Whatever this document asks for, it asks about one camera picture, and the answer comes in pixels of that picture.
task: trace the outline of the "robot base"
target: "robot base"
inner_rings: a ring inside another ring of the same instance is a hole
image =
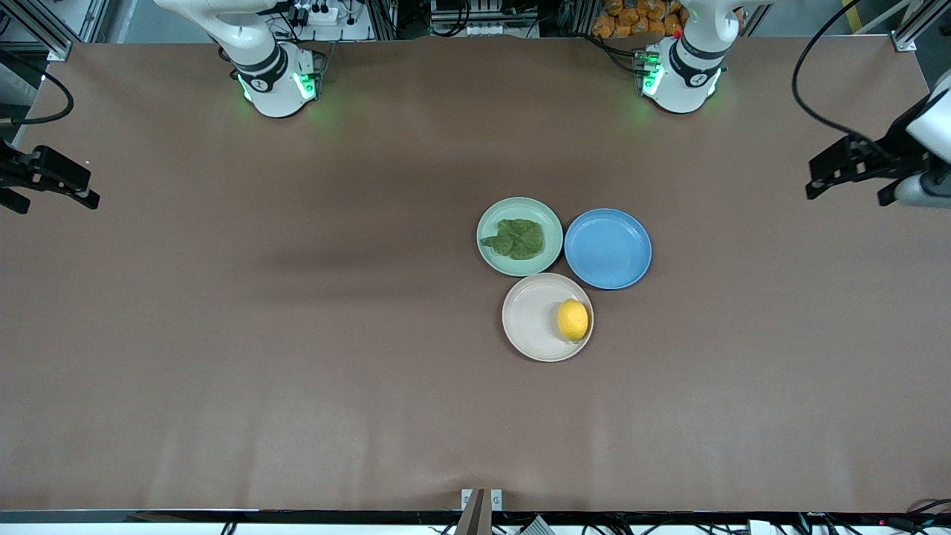
[[[675,41],[673,37],[665,37],[660,42],[647,47],[646,52],[656,53],[661,59],[655,71],[640,80],[640,90],[644,96],[667,111],[690,113],[703,106],[707,98],[716,91],[716,81],[721,71],[717,70],[716,74],[710,76],[702,86],[696,88],[688,86],[670,65],[666,65],[670,58],[670,47]]]
[[[287,52],[288,67],[270,91],[256,91],[240,75],[238,77],[244,88],[244,98],[268,117],[286,117],[303,108],[304,104],[320,98],[323,54],[302,50],[291,43],[280,43],[280,47]]]

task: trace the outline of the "blue plate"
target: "blue plate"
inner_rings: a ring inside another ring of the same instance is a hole
[[[565,258],[584,282],[603,289],[628,287],[650,265],[650,237],[627,213],[598,208],[578,216],[565,234]]]

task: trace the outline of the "white mounting plate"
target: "white mounting plate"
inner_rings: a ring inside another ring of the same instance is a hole
[[[473,495],[473,490],[471,488],[462,489],[462,502],[459,505],[460,510],[466,508],[466,504],[469,503],[469,497],[472,495]],[[502,489],[493,488],[490,496],[492,496],[492,510],[493,511],[502,510]]]

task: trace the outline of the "green plate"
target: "green plate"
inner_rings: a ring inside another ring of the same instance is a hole
[[[529,219],[541,225],[545,234],[545,248],[534,258],[513,260],[508,256],[495,254],[492,248],[482,246],[479,243],[482,238],[498,234],[498,222],[503,219]],[[554,215],[551,208],[528,197],[510,197],[495,203],[482,214],[475,230],[475,244],[482,253],[482,258],[489,266],[514,277],[527,277],[548,269],[558,259],[564,239],[565,234],[558,216]]]

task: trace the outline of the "plate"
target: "plate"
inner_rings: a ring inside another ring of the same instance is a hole
[[[569,342],[558,330],[558,307],[572,298],[588,309],[588,332],[577,343]],[[575,281],[555,273],[539,273],[518,281],[509,290],[502,304],[502,327],[523,355],[555,363],[573,356],[588,343],[594,329],[594,309],[588,294]]]
[[[628,287],[650,266],[650,237],[627,213],[598,208],[578,216],[565,235],[565,258],[582,281],[603,289]]]
[[[495,254],[492,248],[482,246],[482,238],[498,234],[498,222],[503,219],[529,219],[541,225],[545,235],[545,247],[534,258],[513,260],[508,256]],[[510,197],[503,199],[485,210],[475,230],[475,244],[479,253],[489,266],[514,277],[526,277],[548,269],[561,253],[564,243],[564,231],[558,216],[551,208],[528,197]]]

